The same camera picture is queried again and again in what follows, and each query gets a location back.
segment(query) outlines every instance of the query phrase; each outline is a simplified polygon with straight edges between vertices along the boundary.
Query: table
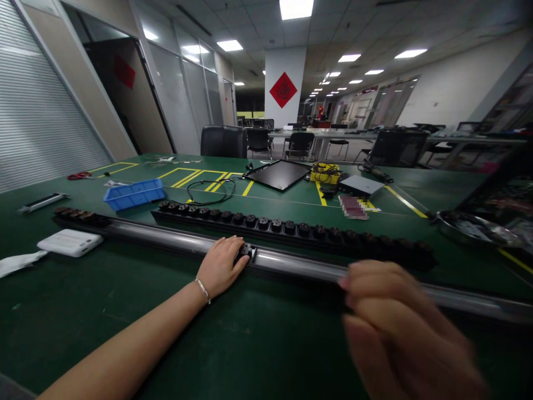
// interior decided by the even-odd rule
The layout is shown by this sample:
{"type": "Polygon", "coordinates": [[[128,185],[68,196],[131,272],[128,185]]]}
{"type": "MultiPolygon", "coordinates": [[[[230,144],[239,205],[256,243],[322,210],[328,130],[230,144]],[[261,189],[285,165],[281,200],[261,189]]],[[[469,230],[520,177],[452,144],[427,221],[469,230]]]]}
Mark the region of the table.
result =
{"type": "MultiPolygon", "coordinates": [[[[309,128],[307,129],[307,132],[312,132],[315,134],[315,148],[316,150],[315,154],[318,153],[318,157],[316,159],[318,160],[325,160],[326,158],[326,152],[328,150],[328,146],[326,145],[326,141],[332,140],[332,139],[344,139],[344,140],[366,140],[366,141],[374,141],[377,139],[378,135],[376,133],[372,132],[361,132],[359,134],[354,134],[353,132],[357,132],[357,130],[354,129],[316,129],[316,128],[309,128]]],[[[280,131],[280,132],[270,132],[269,137],[271,138],[288,138],[290,135],[293,134],[293,131],[280,131]]],[[[521,144],[526,143],[526,140],[521,139],[501,139],[501,138],[487,138],[487,137],[454,137],[454,136],[447,136],[447,137],[435,137],[435,136],[429,136],[426,140],[426,150],[429,148],[430,145],[440,142],[446,142],[446,143],[457,143],[457,146],[453,148],[453,150],[448,154],[446,159],[442,162],[442,164],[439,166],[439,169],[448,169],[453,162],[453,160],[459,155],[459,153],[468,145],[468,144],[492,144],[496,146],[519,146],[521,144]]]]}
{"type": "MultiPolygon", "coordinates": [[[[201,159],[202,163],[151,167],[145,162],[153,159],[146,155],[103,166],[93,171],[95,180],[60,178],[0,194],[0,257],[36,251],[38,241],[58,230],[51,221],[56,206],[115,216],[102,202],[107,189],[103,183],[109,179],[104,172],[120,182],[160,177],[167,197],[185,202],[188,182],[237,176],[246,171],[249,161],[260,165],[257,160],[177,157],[180,161],[201,159]],[[29,215],[16,213],[23,204],[53,192],[66,192],[72,199],[29,215]]],[[[343,169],[360,174],[355,167],[343,169]]],[[[533,301],[533,290],[508,269],[506,258],[495,251],[455,244],[422,217],[425,209],[455,207],[485,175],[383,169],[395,178],[397,193],[414,209],[384,189],[372,199],[380,212],[371,212],[368,221],[348,220],[338,202],[320,199],[315,183],[301,181],[279,193],[245,180],[237,181],[235,196],[219,208],[424,240],[435,248],[440,265],[418,274],[423,281],[533,301]]],[[[219,196],[212,192],[215,189],[198,192],[198,200],[219,196]]],[[[149,210],[156,207],[146,204],[118,215],[154,223],[149,210]]],[[[194,259],[107,241],[80,259],[49,254],[33,269],[0,279],[0,372],[41,393],[90,351],[190,282],[198,266],[194,259]]],[[[366,398],[348,357],[340,324],[342,311],[341,298],[247,270],[195,319],[137,398],[366,398]]],[[[529,398],[530,332],[464,314],[446,314],[475,341],[493,397],[529,398]]]]}

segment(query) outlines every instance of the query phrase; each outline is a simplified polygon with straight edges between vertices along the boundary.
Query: red diamond sign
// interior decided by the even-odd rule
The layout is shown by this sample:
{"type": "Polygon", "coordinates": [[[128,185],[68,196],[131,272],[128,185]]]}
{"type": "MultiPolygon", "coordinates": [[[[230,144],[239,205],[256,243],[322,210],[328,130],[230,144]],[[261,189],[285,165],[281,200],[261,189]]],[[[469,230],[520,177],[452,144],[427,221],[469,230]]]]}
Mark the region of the red diamond sign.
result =
{"type": "Polygon", "coordinates": [[[274,97],[274,100],[276,100],[276,103],[279,104],[281,108],[285,107],[285,105],[289,102],[289,100],[292,99],[292,97],[296,94],[298,90],[293,85],[287,74],[284,72],[283,75],[281,75],[276,83],[274,83],[274,86],[272,86],[272,89],[270,89],[270,94],[272,97],[274,97]]]}

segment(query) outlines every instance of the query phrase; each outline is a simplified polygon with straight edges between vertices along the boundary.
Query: red-handled scissors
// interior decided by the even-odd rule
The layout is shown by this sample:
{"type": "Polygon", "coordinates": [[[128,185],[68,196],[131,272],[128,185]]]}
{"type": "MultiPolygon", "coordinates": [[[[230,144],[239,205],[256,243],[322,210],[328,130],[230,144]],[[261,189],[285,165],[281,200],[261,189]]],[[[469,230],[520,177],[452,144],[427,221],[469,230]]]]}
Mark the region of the red-handled scissors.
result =
{"type": "Polygon", "coordinates": [[[77,174],[69,175],[67,177],[69,181],[75,181],[76,179],[94,179],[90,177],[90,172],[78,172],[77,174]]]}

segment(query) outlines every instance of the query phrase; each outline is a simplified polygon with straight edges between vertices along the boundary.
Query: ceiling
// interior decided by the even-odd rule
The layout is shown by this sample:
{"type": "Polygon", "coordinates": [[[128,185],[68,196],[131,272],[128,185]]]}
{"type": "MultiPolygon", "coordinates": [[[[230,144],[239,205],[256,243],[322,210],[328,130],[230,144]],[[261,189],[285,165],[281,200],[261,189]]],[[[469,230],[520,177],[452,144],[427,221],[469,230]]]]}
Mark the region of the ceiling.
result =
{"type": "Polygon", "coordinates": [[[307,46],[301,97],[319,87],[328,72],[341,75],[319,99],[338,87],[337,96],[360,91],[384,79],[495,40],[526,26],[531,0],[413,0],[378,6],[383,0],[314,0],[310,18],[281,20],[278,0],[154,0],[181,25],[233,64],[237,94],[264,93],[265,50],[307,46]],[[182,6],[209,33],[175,7],[182,6]],[[216,42],[236,39],[242,51],[224,52],[216,42]],[[427,48],[409,59],[394,59],[408,49],[427,48]],[[355,62],[339,63],[358,53],[355,62]],[[380,75],[365,76],[370,69],[380,75]],[[362,79],[360,84],[349,84],[362,79]]]}

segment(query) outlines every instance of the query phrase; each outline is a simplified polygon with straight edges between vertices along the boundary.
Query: aluminum tube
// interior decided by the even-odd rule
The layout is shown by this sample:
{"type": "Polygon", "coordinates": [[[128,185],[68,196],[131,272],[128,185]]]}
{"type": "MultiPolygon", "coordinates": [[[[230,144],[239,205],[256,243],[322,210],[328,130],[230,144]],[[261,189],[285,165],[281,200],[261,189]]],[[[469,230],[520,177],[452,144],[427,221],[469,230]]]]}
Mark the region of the aluminum tube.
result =
{"type": "MultiPolygon", "coordinates": [[[[141,240],[146,244],[164,245],[172,249],[201,255],[206,254],[215,242],[213,239],[175,232],[164,227],[118,220],[113,220],[112,224],[105,230],[107,233],[141,240]]],[[[269,271],[289,273],[333,283],[346,275],[346,269],[343,267],[271,249],[257,248],[255,257],[250,263],[252,266],[269,271]]],[[[428,296],[441,307],[502,321],[533,325],[533,304],[425,283],[422,284],[422,287],[428,296]]]]}

